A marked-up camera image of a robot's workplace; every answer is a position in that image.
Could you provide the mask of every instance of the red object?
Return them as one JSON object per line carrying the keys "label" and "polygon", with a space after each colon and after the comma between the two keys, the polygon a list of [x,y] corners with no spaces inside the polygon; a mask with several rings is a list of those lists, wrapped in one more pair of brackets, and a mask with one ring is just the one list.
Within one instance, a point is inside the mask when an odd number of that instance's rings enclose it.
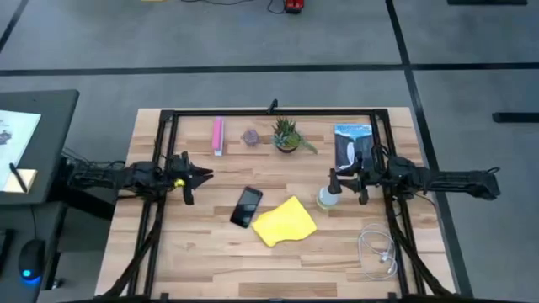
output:
{"label": "red object", "polygon": [[286,0],[286,13],[301,13],[304,0]]}

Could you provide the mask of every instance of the pink marker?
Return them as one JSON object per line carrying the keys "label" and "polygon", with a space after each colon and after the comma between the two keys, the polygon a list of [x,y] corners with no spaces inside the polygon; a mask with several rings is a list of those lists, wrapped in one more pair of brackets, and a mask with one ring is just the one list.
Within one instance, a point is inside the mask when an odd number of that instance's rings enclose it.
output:
{"label": "pink marker", "polygon": [[222,117],[216,117],[213,122],[213,140],[211,141],[211,147],[216,156],[222,156],[222,145],[225,140],[225,128],[224,120]]}

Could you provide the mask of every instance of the yellow component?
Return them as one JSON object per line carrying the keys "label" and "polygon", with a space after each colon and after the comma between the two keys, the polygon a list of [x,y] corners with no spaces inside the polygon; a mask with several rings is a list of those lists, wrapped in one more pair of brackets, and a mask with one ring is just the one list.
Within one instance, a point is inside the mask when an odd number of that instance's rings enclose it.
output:
{"label": "yellow component", "polygon": [[178,188],[178,187],[184,187],[185,186],[185,181],[182,180],[182,179],[177,179],[175,182],[174,182],[174,187],[175,188]]}
{"label": "yellow component", "polygon": [[317,225],[293,196],[276,209],[260,215],[253,222],[253,229],[267,246],[273,247],[279,241],[305,239],[317,230]]}

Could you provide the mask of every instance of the wooden table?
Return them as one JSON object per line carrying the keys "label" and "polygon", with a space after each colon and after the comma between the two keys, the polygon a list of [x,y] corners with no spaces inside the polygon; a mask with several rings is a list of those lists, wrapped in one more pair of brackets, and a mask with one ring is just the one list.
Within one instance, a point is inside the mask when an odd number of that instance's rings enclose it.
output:
{"label": "wooden table", "polygon": [[[422,164],[418,139],[408,108],[390,108],[392,133],[398,154]],[[160,109],[140,109],[131,139],[128,163],[149,161]],[[210,298],[384,298],[399,292],[398,280],[371,281],[362,271],[387,271],[380,257],[367,253],[358,260],[358,236],[370,223],[386,225],[382,192],[369,189],[371,200],[359,205],[344,191],[337,207],[321,210],[315,197],[328,184],[334,165],[334,124],[369,123],[362,116],[298,116],[297,129],[318,150],[282,154],[271,145],[272,116],[225,117],[224,157],[213,156],[213,117],[180,117],[175,152],[189,151],[197,166],[214,169],[215,177],[195,191],[195,205],[183,202],[180,190],[168,195],[160,241],[153,297],[168,292],[172,299]],[[248,128],[261,135],[262,144],[247,147],[240,139]],[[229,222],[243,187],[264,192],[257,213],[272,210],[292,195],[306,207],[318,231],[299,242],[266,247],[252,228]],[[420,257],[449,290],[451,271],[433,205],[424,199],[408,202]],[[105,292],[120,276],[135,249],[142,202],[118,202],[96,294]],[[383,249],[381,237],[369,238]],[[407,276],[414,289],[409,261]],[[146,265],[143,264],[144,280]],[[138,293],[143,283],[139,282]]]}

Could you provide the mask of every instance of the black phone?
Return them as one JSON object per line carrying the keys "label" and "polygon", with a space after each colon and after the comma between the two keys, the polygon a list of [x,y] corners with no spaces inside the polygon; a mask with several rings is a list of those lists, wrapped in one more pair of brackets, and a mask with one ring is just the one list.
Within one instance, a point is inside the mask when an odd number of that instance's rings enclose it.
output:
{"label": "black phone", "polygon": [[245,187],[234,212],[232,212],[230,222],[243,228],[247,228],[253,219],[254,212],[256,211],[257,206],[259,206],[261,199],[261,191],[252,189],[249,186]]}

